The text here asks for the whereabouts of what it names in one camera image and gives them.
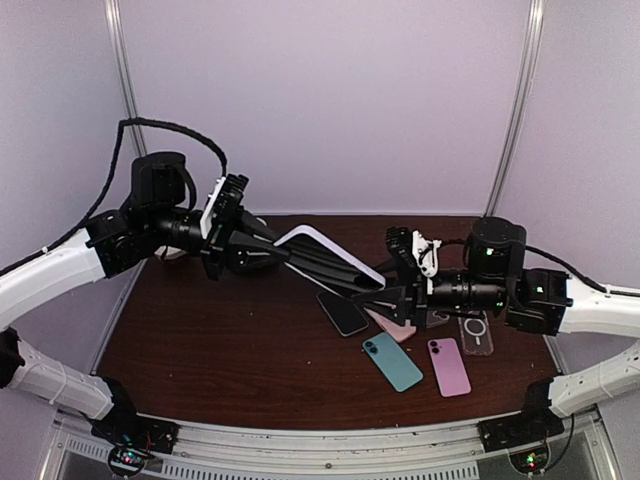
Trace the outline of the right aluminium frame post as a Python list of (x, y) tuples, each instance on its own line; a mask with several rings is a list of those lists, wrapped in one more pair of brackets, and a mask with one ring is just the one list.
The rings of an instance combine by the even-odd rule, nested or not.
[(542, 43), (546, 1), (531, 0), (529, 2), (528, 19), (521, 51), (520, 66), (516, 88), (504, 142), (494, 176), (485, 216), (494, 216), (507, 184), (509, 170), (515, 158), (515, 152), (524, 122), (527, 100), (536, 73), (539, 52)]

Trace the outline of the front aluminium rail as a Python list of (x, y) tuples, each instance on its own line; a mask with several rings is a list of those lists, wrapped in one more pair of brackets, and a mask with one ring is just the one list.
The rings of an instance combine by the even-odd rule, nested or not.
[(621, 476), (598, 411), (566, 424), (564, 434), (489, 452), (476, 421), (364, 430), (296, 431), (181, 421), (169, 454), (142, 479), (521, 479), (517, 456), (546, 447), (545, 479)]

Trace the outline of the clear phone case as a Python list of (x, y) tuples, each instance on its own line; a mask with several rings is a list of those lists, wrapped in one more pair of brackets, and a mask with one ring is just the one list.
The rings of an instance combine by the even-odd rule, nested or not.
[(438, 326), (446, 324), (450, 319), (450, 316), (443, 311), (428, 310), (426, 313), (425, 326), (427, 329), (436, 328)]

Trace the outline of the black phone white case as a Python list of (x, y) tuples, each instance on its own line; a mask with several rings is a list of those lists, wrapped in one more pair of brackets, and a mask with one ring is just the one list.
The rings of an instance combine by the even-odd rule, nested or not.
[(351, 298), (386, 287), (382, 274), (311, 225), (296, 226), (273, 245), (289, 253), (288, 268), (332, 294)]
[(362, 347), (396, 392), (406, 392), (423, 380), (422, 371), (388, 333), (365, 340)]

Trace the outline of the pink white phone case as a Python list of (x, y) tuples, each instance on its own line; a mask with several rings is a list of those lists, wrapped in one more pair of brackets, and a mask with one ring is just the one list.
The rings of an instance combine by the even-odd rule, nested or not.
[(417, 328), (413, 325), (400, 326), (373, 310), (366, 309), (365, 312), (385, 333), (389, 334), (397, 343), (402, 343), (410, 339), (417, 332)]

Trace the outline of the aluminium frame post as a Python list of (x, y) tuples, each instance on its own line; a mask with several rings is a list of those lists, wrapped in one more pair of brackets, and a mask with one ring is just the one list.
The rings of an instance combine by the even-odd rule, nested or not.
[(104, 0), (103, 4), (106, 14), (107, 30), (115, 58), (125, 115), (127, 118), (138, 117), (139, 111), (127, 55), (120, 2), (118, 0)]
[(485, 216), (494, 216), (507, 184), (509, 170), (515, 158), (515, 152), (524, 122), (527, 100), (536, 73), (539, 52), (542, 43), (546, 1), (531, 0), (529, 2), (528, 19), (521, 51), (520, 66), (516, 88), (504, 142), (494, 176)]

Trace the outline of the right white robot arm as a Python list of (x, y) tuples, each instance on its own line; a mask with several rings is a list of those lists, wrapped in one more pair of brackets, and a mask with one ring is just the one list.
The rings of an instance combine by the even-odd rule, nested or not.
[(599, 284), (564, 260), (528, 245), (526, 230), (500, 217), (482, 217), (461, 239), (463, 267), (438, 266), (447, 241), (390, 228), (386, 246), (396, 277), (384, 289), (355, 296), (398, 324), (423, 329), (437, 311), (464, 317), (490, 311), (507, 326), (544, 336), (598, 333), (639, 337), (639, 292)]

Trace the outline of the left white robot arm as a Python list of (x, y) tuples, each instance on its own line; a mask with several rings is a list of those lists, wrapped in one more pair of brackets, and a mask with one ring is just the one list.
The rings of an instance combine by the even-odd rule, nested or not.
[(275, 233), (241, 202), (243, 175), (219, 178), (205, 207), (178, 152), (156, 152), (133, 161), (131, 191), (123, 205), (82, 222), (61, 245), (1, 277), (1, 385), (22, 389), (75, 409), (123, 444), (137, 442), (144, 424), (114, 381), (83, 374), (34, 349), (12, 323), (77, 287), (115, 277), (163, 247), (201, 258), (208, 278), (223, 270), (246, 271), (289, 259)]

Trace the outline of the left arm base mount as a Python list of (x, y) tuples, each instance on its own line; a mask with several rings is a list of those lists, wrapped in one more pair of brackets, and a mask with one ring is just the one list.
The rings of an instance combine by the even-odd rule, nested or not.
[(179, 426), (140, 415), (120, 382), (108, 377), (100, 380), (108, 386), (113, 406), (100, 420), (87, 418), (91, 434), (112, 445), (107, 457), (111, 472), (117, 478), (129, 479), (155, 458), (154, 453), (173, 452)]

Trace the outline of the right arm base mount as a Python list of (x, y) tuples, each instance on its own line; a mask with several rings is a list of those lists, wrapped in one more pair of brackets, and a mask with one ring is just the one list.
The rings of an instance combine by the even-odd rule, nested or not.
[(528, 476), (543, 475), (553, 465), (548, 440), (565, 431), (563, 420), (555, 415), (549, 399), (552, 378), (528, 386), (521, 411), (480, 421), (478, 431), (486, 453), (540, 443), (530, 451), (510, 455), (512, 466)]

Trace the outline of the white small bowl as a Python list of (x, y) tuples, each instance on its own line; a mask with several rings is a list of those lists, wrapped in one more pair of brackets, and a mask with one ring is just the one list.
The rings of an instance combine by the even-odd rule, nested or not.
[(178, 249), (176, 247), (161, 246), (154, 252), (154, 255), (160, 261), (167, 262), (167, 261), (174, 261), (181, 257), (184, 257), (187, 255), (187, 252), (182, 249)]

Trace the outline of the left aluminium frame post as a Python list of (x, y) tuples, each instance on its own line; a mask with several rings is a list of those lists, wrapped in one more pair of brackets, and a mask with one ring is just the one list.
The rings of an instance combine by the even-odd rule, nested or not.
[(120, 2), (118, 0), (104, 0), (103, 4), (106, 14), (107, 30), (115, 58), (125, 115), (127, 118), (138, 117), (139, 111), (127, 55)]

